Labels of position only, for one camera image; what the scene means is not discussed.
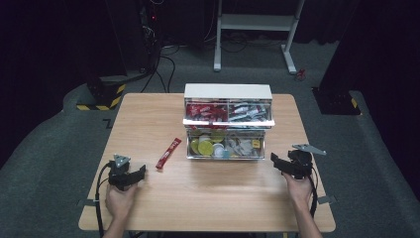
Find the person's left hand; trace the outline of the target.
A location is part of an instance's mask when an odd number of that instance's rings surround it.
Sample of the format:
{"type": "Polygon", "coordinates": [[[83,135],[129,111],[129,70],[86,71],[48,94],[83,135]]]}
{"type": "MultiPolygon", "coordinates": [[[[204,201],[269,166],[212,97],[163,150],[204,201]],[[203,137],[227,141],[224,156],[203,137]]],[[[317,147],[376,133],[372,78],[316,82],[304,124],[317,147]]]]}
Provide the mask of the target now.
{"type": "Polygon", "coordinates": [[[137,190],[136,183],[126,190],[120,190],[115,185],[107,186],[105,203],[113,221],[125,222],[128,219],[137,190]]]}

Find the clear drawer with white front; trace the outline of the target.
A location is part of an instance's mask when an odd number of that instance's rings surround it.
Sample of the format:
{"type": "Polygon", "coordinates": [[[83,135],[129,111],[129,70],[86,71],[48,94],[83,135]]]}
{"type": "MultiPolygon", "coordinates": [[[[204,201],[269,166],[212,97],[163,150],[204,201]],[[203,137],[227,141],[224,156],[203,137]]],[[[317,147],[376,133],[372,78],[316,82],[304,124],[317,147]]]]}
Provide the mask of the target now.
{"type": "Polygon", "coordinates": [[[206,99],[206,98],[185,98],[184,99],[184,116],[183,124],[185,126],[192,127],[201,127],[201,128],[270,128],[275,125],[274,119],[272,117],[272,100],[271,99],[225,99],[225,98],[215,98],[215,99],[206,99]],[[186,117],[186,105],[189,103],[192,104],[201,104],[201,103],[212,103],[217,105],[222,105],[227,108],[227,113],[229,116],[229,107],[234,103],[241,102],[253,102],[253,103],[263,103],[269,106],[270,109],[270,120],[240,120],[240,121],[229,121],[228,117],[226,121],[194,121],[186,117]]]}

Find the dark equipment rack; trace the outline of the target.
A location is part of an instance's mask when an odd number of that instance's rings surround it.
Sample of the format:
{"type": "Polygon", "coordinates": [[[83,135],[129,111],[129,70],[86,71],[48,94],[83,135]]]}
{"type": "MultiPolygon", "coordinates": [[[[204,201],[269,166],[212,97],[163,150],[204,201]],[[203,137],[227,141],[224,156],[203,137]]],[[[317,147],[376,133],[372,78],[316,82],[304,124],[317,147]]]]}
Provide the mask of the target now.
{"type": "Polygon", "coordinates": [[[144,72],[152,72],[158,63],[161,50],[161,30],[158,23],[157,5],[153,0],[137,0],[138,16],[142,27],[142,41],[146,50],[144,72]]]}

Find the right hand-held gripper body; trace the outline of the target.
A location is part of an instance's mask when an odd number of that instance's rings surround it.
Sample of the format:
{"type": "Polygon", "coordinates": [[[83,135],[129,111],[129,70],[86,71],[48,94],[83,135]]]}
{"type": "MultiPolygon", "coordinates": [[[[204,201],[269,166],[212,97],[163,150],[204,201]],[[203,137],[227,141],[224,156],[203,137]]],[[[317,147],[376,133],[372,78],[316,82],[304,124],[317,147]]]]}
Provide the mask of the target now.
{"type": "Polygon", "coordinates": [[[327,155],[325,150],[318,149],[309,144],[294,144],[292,148],[293,150],[287,153],[287,157],[294,165],[294,169],[290,174],[295,179],[303,179],[312,174],[312,159],[314,154],[322,156],[327,155]]]}

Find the pile of red sachets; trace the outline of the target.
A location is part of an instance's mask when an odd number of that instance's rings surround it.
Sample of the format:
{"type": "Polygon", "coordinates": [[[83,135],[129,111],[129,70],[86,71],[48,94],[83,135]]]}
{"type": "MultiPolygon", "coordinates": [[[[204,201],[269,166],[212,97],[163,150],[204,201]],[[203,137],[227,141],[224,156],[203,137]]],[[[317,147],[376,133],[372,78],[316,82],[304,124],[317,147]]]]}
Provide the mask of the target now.
{"type": "Polygon", "coordinates": [[[227,108],[212,103],[186,105],[186,117],[194,121],[226,121],[227,108]]]}

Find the black yellow striped stand base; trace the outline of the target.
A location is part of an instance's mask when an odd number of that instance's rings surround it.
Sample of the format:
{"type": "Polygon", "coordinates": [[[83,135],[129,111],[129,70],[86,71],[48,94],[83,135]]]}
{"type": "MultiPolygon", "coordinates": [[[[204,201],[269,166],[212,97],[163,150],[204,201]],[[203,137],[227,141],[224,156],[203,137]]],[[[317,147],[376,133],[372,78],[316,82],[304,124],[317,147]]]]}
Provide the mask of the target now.
{"type": "Polygon", "coordinates": [[[123,75],[88,77],[76,101],[76,108],[81,111],[115,109],[126,87],[123,79],[123,75]]]}

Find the person's right hand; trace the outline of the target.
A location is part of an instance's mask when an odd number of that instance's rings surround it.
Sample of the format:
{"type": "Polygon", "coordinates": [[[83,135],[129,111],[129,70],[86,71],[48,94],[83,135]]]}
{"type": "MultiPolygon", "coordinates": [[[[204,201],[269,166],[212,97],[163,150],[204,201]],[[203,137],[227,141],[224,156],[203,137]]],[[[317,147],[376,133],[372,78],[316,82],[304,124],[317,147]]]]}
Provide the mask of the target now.
{"type": "Polygon", "coordinates": [[[309,178],[296,179],[292,175],[282,173],[286,179],[289,196],[294,205],[307,206],[312,192],[309,178]]]}

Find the pile of grey sachets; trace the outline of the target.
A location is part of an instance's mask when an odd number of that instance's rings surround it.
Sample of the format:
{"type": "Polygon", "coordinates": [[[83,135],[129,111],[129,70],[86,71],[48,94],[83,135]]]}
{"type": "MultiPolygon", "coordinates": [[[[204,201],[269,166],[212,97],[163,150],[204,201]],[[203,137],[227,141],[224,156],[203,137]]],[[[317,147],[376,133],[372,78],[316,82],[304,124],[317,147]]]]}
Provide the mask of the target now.
{"type": "Polygon", "coordinates": [[[270,120],[269,106],[263,103],[241,102],[229,107],[229,121],[240,120],[270,120]]]}

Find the white drawer organizer case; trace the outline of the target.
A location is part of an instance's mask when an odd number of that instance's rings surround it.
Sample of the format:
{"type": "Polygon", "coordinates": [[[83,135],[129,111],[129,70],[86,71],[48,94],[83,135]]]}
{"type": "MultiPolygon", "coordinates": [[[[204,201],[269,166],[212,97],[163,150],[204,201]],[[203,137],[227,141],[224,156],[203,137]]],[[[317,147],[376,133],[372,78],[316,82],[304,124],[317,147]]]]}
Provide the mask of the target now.
{"type": "Polygon", "coordinates": [[[268,84],[186,83],[185,98],[272,99],[268,84]]]}

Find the pile of clear white packets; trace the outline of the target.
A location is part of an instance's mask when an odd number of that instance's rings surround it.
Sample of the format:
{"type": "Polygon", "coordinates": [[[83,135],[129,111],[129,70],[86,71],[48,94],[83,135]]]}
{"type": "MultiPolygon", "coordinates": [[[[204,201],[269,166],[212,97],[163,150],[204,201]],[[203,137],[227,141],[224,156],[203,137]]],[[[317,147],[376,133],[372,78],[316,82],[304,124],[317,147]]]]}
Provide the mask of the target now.
{"type": "Polygon", "coordinates": [[[226,150],[231,157],[251,157],[254,152],[251,139],[232,138],[226,141],[226,150]]]}

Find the white metal stand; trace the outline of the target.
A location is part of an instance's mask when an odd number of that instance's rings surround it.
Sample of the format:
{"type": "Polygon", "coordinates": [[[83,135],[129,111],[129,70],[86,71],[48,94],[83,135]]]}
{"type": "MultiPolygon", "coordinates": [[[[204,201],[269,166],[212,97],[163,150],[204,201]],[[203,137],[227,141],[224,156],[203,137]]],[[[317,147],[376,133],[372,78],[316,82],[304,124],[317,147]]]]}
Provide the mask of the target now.
{"type": "Polygon", "coordinates": [[[293,62],[290,48],[300,20],[305,0],[298,0],[295,13],[289,16],[276,15],[250,15],[250,14],[225,14],[223,0],[218,0],[216,45],[214,52],[213,69],[220,71],[222,68],[221,37],[223,30],[271,31],[287,32],[288,37],[284,45],[280,46],[288,72],[296,74],[298,70],[293,62]]]}

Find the large green round capsule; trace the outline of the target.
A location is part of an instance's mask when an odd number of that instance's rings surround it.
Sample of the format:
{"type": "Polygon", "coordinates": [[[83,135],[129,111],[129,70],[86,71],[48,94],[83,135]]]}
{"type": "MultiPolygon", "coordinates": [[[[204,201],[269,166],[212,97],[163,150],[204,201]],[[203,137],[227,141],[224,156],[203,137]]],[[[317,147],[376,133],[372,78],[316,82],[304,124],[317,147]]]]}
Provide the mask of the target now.
{"type": "Polygon", "coordinates": [[[198,144],[198,152],[202,156],[211,156],[213,154],[213,144],[210,141],[201,141],[198,144]]]}

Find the red stick sachet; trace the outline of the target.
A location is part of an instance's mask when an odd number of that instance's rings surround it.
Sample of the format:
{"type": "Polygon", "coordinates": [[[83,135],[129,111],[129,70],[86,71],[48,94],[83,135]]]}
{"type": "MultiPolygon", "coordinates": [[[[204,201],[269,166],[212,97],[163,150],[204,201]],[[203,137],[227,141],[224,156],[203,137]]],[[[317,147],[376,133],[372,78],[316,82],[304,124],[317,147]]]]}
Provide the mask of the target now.
{"type": "Polygon", "coordinates": [[[169,145],[169,147],[165,150],[165,152],[162,154],[162,156],[159,158],[156,164],[157,170],[162,170],[164,167],[164,164],[170,157],[170,155],[173,153],[173,151],[181,144],[181,140],[179,138],[175,138],[172,143],[169,145]]]}

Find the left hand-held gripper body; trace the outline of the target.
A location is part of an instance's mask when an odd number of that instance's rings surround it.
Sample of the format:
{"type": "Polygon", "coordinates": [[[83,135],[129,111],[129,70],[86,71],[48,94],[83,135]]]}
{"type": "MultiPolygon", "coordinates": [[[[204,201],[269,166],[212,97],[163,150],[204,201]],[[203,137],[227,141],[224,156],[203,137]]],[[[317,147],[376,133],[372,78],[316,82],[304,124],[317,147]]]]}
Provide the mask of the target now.
{"type": "Polygon", "coordinates": [[[130,160],[130,157],[115,154],[110,162],[108,181],[122,191],[135,183],[134,176],[129,173],[130,160]]]}

